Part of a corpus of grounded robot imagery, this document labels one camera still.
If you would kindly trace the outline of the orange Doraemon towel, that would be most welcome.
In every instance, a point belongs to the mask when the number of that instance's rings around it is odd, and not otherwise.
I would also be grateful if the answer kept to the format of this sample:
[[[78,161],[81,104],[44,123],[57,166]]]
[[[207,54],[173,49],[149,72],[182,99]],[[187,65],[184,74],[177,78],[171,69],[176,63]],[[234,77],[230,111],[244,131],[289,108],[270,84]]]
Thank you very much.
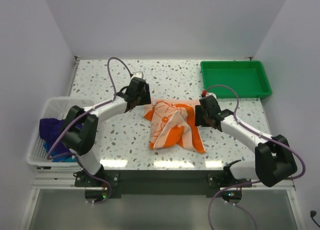
[[[205,148],[196,126],[198,100],[154,99],[144,106],[143,117],[151,122],[149,148],[170,148],[174,145],[204,154]]]

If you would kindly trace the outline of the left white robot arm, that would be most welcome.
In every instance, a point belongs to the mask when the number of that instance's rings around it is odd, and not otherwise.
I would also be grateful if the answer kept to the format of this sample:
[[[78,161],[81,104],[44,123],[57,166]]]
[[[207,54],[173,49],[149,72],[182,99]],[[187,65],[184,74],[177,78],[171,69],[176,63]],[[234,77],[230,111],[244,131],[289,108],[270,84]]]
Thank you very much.
[[[103,183],[103,166],[92,150],[98,125],[124,114],[136,106],[151,104],[149,84],[132,77],[128,86],[117,92],[113,99],[86,108],[73,106],[63,122],[58,138],[77,157],[78,164],[87,171],[86,180],[92,186]]]

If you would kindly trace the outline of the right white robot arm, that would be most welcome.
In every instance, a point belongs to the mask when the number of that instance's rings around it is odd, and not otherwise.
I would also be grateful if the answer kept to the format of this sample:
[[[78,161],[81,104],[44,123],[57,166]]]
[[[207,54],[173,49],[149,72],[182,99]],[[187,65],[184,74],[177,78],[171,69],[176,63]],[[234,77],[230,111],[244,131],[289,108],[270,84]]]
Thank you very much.
[[[272,136],[242,123],[229,109],[221,110],[213,95],[201,96],[195,107],[195,125],[228,134],[254,153],[253,161],[236,160],[224,166],[222,179],[227,186],[249,179],[272,187],[298,170],[286,137]]]

